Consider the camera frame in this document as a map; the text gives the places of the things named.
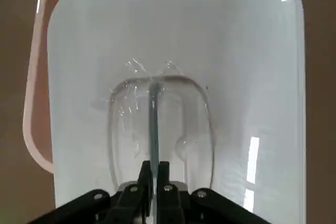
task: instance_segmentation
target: brown background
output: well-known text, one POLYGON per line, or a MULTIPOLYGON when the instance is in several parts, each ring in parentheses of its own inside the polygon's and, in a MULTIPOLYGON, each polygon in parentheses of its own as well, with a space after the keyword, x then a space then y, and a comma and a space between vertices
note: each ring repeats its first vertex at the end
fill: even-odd
MULTIPOLYGON (((336 223, 336 0, 302 0, 306 24, 307 223, 336 223)), ((0 0, 0 223, 54 207, 52 175, 23 141, 22 115, 37 0, 0 0)))

